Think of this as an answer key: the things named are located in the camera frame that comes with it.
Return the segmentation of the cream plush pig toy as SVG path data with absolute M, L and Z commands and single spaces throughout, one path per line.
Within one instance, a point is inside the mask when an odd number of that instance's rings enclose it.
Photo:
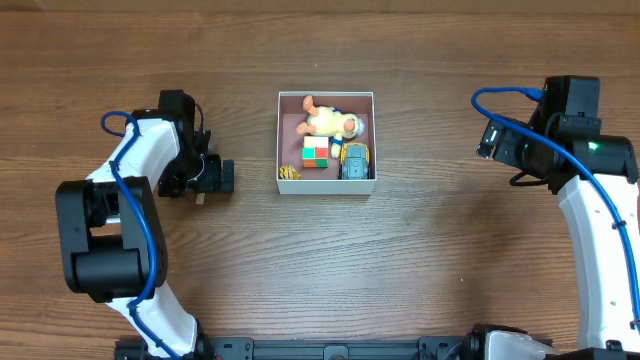
M 342 113 L 335 107 L 316 106 L 311 95 L 303 99 L 302 107 L 308 116 L 296 127 L 296 133 L 328 137 L 332 158 L 339 158 L 344 143 L 361 136 L 366 130 L 365 122 L 356 114 Z

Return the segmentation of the yellow grey toy truck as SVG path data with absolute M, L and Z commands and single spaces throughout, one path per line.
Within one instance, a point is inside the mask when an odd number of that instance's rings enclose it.
M 364 143 L 344 144 L 340 154 L 341 180 L 366 180 L 369 178 L 370 151 Z

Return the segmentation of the colourful puzzle cube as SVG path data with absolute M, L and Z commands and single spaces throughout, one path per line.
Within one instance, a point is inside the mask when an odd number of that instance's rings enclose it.
M 305 136 L 303 139 L 302 161 L 304 168 L 327 168 L 329 166 L 329 138 Z

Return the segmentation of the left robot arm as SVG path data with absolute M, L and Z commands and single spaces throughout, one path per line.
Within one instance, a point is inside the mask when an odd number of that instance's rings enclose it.
M 120 313 L 139 334 L 117 359 L 215 359 L 201 323 L 167 282 L 168 253 L 155 197 L 230 194 L 234 163 L 210 151 L 193 97 L 163 90 L 154 109 L 119 112 L 125 128 L 86 179 L 65 181 L 55 205 L 67 286 Z

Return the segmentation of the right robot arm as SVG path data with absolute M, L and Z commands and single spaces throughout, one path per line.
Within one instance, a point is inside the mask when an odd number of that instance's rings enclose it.
M 545 186 L 568 226 L 578 282 L 577 348 L 561 353 L 518 330 L 480 325 L 466 337 L 463 359 L 636 359 L 639 356 L 639 168 L 631 141 L 604 135 L 600 81 L 563 75 L 543 87 L 507 87 L 536 104 L 522 122 L 471 104 L 488 120 L 480 157 L 517 169 L 513 187 Z

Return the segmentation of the golden round wheel toy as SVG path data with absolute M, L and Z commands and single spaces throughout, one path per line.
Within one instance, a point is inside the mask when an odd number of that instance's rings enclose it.
M 299 180 L 301 175 L 293 165 L 282 165 L 279 167 L 279 178 L 282 180 Z

